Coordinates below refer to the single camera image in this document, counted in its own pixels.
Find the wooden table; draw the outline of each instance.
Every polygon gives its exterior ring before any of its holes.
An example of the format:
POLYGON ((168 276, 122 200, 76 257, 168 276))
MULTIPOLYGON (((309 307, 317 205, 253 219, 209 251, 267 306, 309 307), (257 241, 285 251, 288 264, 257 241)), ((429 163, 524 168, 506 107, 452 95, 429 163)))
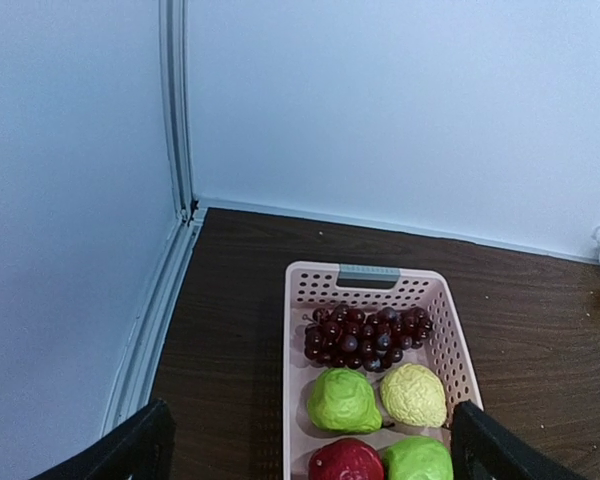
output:
POLYGON ((467 242, 211 210, 153 394, 178 423, 173 478, 281 473, 284 271, 295 260, 437 270, 486 411, 600 479, 600 268, 467 242))

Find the red grape bunch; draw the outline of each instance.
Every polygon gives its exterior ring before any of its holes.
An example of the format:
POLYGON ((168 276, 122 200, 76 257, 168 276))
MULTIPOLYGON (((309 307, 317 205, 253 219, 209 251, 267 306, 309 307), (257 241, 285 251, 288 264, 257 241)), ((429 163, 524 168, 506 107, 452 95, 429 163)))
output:
POLYGON ((403 351, 418 349, 429 338, 433 322, 424 308, 398 312, 392 307, 365 315, 346 303, 331 312, 316 308, 305 328, 304 355, 327 367, 364 367, 381 372, 402 360, 403 351))

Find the grape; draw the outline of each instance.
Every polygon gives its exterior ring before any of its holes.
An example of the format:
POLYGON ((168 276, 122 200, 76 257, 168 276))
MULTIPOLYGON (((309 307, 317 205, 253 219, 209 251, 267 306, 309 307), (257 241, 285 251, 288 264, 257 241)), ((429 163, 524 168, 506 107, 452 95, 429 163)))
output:
POLYGON ((345 333, 349 333, 354 337, 357 337, 358 335, 360 335, 360 325, 353 322, 345 323, 344 331, 345 333))
POLYGON ((376 334, 380 335, 391 335, 391 327, 386 323, 381 323, 376 327, 376 334))
POLYGON ((331 363, 331 354, 329 352, 320 352, 316 359, 320 365, 329 365, 331 363))
POLYGON ((318 358, 318 355, 320 355, 320 350, 318 350, 317 348, 307 347, 304 349, 304 356, 307 357, 309 360, 315 360, 316 358, 318 358))
POLYGON ((315 323, 310 323, 309 325, 307 325, 307 326, 304 328, 304 334, 305 334, 305 335, 309 335, 309 332, 312 332, 312 331, 314 331, 314 330, 315 330, 315 331, 320 331, 320 325, 318 325, 318 324, 315 324, 315 323))
POLYGON ((347 320, 349 322, 357 323, 358 325, 362 325, 364 323, 365 315, 362 310, 359 308, 352 308, 347 313, 347 320))
POLYGON ((411 315, 409 311, 402 315, 402 323, 404 324, 405 333, 407 334, 414 331, 416 329, 416 326, 418 325, 416 317, 411 315))
POLYGON ((400 337, 400 348, 402 348, 403 350, 411 348, 412 342, 413 340, 409 335, 403 335, 400 337))
POLYGON ((347 305, 346 303, 341 303, 333 309, 333 313, 342 314, 346 317, 347 313, 349 313, 349 305, 347 305))
POLYGON ((376 338, 376 348, 378 350, 387 350, 389 345, 391 345, 391 337, 388 334, 384 333, 376 338))
POLYGON ((322 334, 317 330, 311 330, 304 338, 304 346, 319 348, 322 346, 322 334))
POLYGON ((388 370, 389 368, 391 368, 391 365, 393 365, 393 360, 391 359, 391 356, 385 355, 385 357, 380 361, 380 365, 385 370, 388 370))
POLYGON ((398 319, 398 312, 393 307, 384 307, 378 312, 378 318, 381 322, 390 322, 398 319))
POLYGON ((422 307, 413 307, 411 309, 408 310, 411 315, 414 316, 414 318, 418 321, 420 320, 425 320, 427 318, 429 318, 429 314, 427 313, 427 311, 422 308, 422 307))
POLYGON ((365 358, 362 366, 367 372, 377 372, 381 367, 380 359, 378 357, 365 358))
POLYGON ((336 322, 327 322, 322 327, 323 334, 328 340, 335 340, 340 335, 340 325, 336 322))
POLYGON ((371 325, 362 327, 362 338, 371 338, 376 334, 375 329, 371 325))
POLYGON ((340 342, 340 348, 343 352, 355 352, 358 348, 358 340, 353 335, 345 335, 342 342, 340 342))
POLYGON ((429 338, 429 330, 419 328, 418 330, 416 330, 416 334, 414 335, 414 337, 419 338, 421 340, 426 340, 427 338, 429 338))
POLYGON ((371 357, 374 353, 373 345, 369 340, 363 340, 358 345, 358 352, 365 358, 371 357))
POLYGON ((335 349, 336 345, 337 345, 337 342, 335 341, 335 339, 329 340, 329 339, 325 338, 322 341, 322 349, 326 350, 326 351, 335 349))
POLYGON ((420 327, 424 328, 425 330, 433 330, 433 322, 429 319, 426 319, 422 322, 420 322, 420 327))
POLYGON ((315 322, 318 323, 323 323, 326 322, 329 319, 329 310, 327 310, 326 308, 316 308, 313 313, 311 314, 311 317, 313 318, 313 320, 315 322))
POLYGON ((344 320, 347 318, 347 313, 349 313, 349 307, 346 304, 341 303, 333 309, 329 319, 333 322, 344 322, 344 320))
POLYGON ((366 321, 367 325, 371 325, 372 327, 377 327, 380 324, 380 320, 373 313, 367 317, 366 321))
POLYGON ((347 357, 346 364, 347 364, 347 367, 349 367, 353 370, 357 370, 362 366, 362 360, 360 360, 360 357, 351 356, 351 357, 347 357))
POLYGON ((404 354, 402 353, 401 348, 392 348, 391 350, 389 350, 388 356, 391 358, 393 363, 398 363, 400 360, 402 360, 404 354))
POLYGON ((345 366, 344 357, 341 357, 341 356, 335 357, 331 361, 331 366, 333 368, 343 368, 345 366))
POLYGON ((391 335, 399 337, 404 329, 404 324, 402 322, 393 322, 391 324, 391 335))

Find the plastic basket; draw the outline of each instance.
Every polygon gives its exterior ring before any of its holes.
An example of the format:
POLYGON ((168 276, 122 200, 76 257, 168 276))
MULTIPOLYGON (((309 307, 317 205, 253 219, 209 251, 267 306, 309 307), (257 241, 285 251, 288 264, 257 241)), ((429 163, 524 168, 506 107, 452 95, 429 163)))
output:
MULTIPOLYGON (((425 365, 442 381, 447 398, 447 424, 454 406, 471 400, 482 408, 478 384, 465 343, 460 320, 446 280, 425 270, 364 267, 331 263, 295 262, 287 268, 285 286, 283 452, 285 480, 305 480, 313 452, 341 437, 316 428, 309 420, 307 400, 314 380, 323 368, 316 368, 304 357, 304 328, 319 306, 333 307, 346 302, 365 312, 375 312, 391 305, 397 310, 413 306, 427 309, 434 322, 434 332, 418 350, 405 351, 403 363, 425 365), (382 283, 384 288, 368 288, 382 283)), ((385 373, 367 373, 376 390, 376 401, 387 417, 378 395, 385 373)), ((415 428, 398 424, 359 438, 382 450, 406 435, 428 435, 449 446, 445 428, 415 428)))

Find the green fruit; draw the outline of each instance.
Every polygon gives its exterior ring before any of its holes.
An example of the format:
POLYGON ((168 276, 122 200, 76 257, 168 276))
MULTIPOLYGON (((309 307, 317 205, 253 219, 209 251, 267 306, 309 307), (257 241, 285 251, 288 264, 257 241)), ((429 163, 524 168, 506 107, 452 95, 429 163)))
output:
POLYGON ((409 437, 384 454, 387 480, 453 480, 453 464, 447 447, 430 437, 409 437))
POLYGON ((389 374, 380 386, 389 415, 416 427, 440 427, 447 418, 442 382, 427 367, 407 363, 389 374))
POLYGON ((322 430, 370 433, 382 426, 367 378, 347 368, 323 372, 316 380, 307 407, 309 418, 322 430))

